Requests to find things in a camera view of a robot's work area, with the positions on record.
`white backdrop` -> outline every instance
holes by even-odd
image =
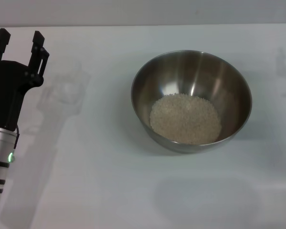
[[[3,58],[27,64],[34,30],[51,56],[21,109],[0,229],[286,229],[286,24],[8,28]],[[231,63],[253,97],[235,138],[195,155],[148,137],[130,99],[143,64],[186,49]]]
[[[286,23],[286,0],[0,0],[0,26]]]

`uncooked rice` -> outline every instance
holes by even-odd
[[[216,141],[222,128],[209,101],[186,94],[170,94],[157,100],[150,113],[150,125],[163,137],[191,145]]]

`green led light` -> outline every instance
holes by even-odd
[[[10,163],[11,160],[12,160],[12,155],[13,155],[13,153],[10,153],[9,156],[8,156],[8,161],[9,161],[9,163]]]

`bowl rim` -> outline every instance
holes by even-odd
[[[246,87],[247,87],[247,89],[248,89],[248,91],[249,91],[249,94],[250,94],[250,110],[249,110],[248,116],[247,116],[246,120],[244,121],[244,123],[242,124],[242,126],[239,127],[238,130],[236,130],[232,135],[230,135],[230,136],[228,136],[228,137],[226,137],[226,138],[224,138],[224,139],[222,139],[222,140],[220,140],[220,141],[216,141],[216,142],[212,142],[212,143],[207,143],[207,144],[201,144],[201,145],[192,145],[192,144],[180,143],[180,142],[176,142],[176,141],[170,140],[170,139],[168,139],[168,138],[166,138],[166,137],[164,137],[164,136],[158,134],[158,133],[155,132],[151,127],[149,127],[148,125],[146,125],[145,122],[143,122],[143,120],[140,118],[140,116],[138,115],[138,113],[137,113],[137,111],[136,111],[136,109],[135,109],[135,107],[134,107],[134,104],[133,104],[133,85],[134,85],[134,83],[135,83],[135,81],[136,81],[136,79],[137,79],[137,76],[138,76],[139,73],[142,71],[142,69],[143,69],[147,64],[149,64],[151,61],[153,61],[153,60],[155,60],[155,59],[157,59],[157,58],[159,58],[159,57],[161,57],[161,56],[164,56],[164,55],[167,55],[167,54],[171,54],[171,53],[174,53],[174,52],[198,52],[198,53],[201,53],[201,54],[206,54],[206,55],[215,57],[215,58],[217,58],[217,59],[223,61],[224,63],[226,63],[226,64],[229,65],[230,67],[232,67],[232,68],[242,77],[242,79],[244,80],[245,85],[246,85]],[[248,121],[248,119],[249,119],[249,117],[250,117],[250,114],[251,114],[251,110],[252,110],[252,94],[251,94],[250,87],[249,87],[249,85],[248,85],[246,79],[244,78],[244,76],[243,76],[233,65],[231,65],[230,63],[228,63],[228,62],[225,61],[224,59],[222,59],[222,58],[220,58],[220,57],[218,57],[218,56],[215,56],[215,55],[213,55],[213,54],[210,54],[210,53],[207,53],[207,52],[203,52],[203,51],[197,51],[197,50],[175,50],[175,51],[170,51],[170,52],[166,52],[166,53],[160,54],[160,55],[158,55],[158,56],[152,58],[151,60],[149,60],[148,62],[146,62],[146,63],[139,69],[139,71],[138,71],[137,74],[135,75],[135,77],[134,77],[134,79],[133,79],[133,82],[132,82],[132,85],[131,85],[131,103],[132,103],[133,110],[134,110],[135,114],[137,115],[138,119],[140,120],[140,122],[144,125],[145,128],[151,130],[151,131],[152,131],[154,134],[156,134],[157,136],[159,136],[159,137],[161,137],[161,138],[163,138],[163,139],[165,139],[165,140],[167,140],[167,141],[170,141],[170,142],[172,142],[172,143],[178,144],[178,145],[180,145],[180,146],[185,146],[185,147],[190,147],[190,146],[212,146],[212,145],[215,145],[215,144],[218,144],[218,143],[220,143],[220,142],[223,142],[223,141],[226,141],[226,140],[228,140],[228,139],[233,138],[233,137],[243,128],[243,126],[247,123],[247,121]]]

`stainless steel bowl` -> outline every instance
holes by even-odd
[[[188,145],[171,141],[150,127],[153,104],[168,94],[183,93],[211,101],[221,118],[216,142]],[[228,62],[205,52],[175,51],[157,56],[137,73],[131,89],[133,108],[147,133],[160,145],[195,153],[231,139],[247,122],[252,97],[243,76]]]

